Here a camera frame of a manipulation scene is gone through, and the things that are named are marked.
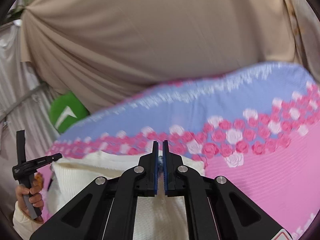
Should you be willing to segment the cream sleeve left forearm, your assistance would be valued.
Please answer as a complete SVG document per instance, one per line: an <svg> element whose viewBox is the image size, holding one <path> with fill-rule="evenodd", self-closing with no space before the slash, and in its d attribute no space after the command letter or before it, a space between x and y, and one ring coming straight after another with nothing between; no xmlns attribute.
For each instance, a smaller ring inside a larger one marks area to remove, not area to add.
<svg viewBox="0 0 320 240"><path fill-rule="evenodd" d="M12 218L15 231L23 240L29 240L31 235L42 226L42 223L31 220L15 203L15 211Z"/></svg>

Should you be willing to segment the left hand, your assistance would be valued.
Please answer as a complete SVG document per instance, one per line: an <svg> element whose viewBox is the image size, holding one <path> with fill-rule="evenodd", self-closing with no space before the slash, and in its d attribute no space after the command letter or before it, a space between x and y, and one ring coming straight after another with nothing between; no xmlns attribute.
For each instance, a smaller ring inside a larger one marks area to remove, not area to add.
<svg viewBox="0 0 320 240"><path fill-rule="evenodd" d="M42 189L40 189L35 178L33 179L32 187L28 188L24 184L19 184L15 190L18 207L20 210L31 220L39 223L44 222L42 216L39 215L36 218L33 218L31 215L33 214L34 209L39 209L42 211L44 208L44 201L42 194L40 193L41 190Z"/></svg>

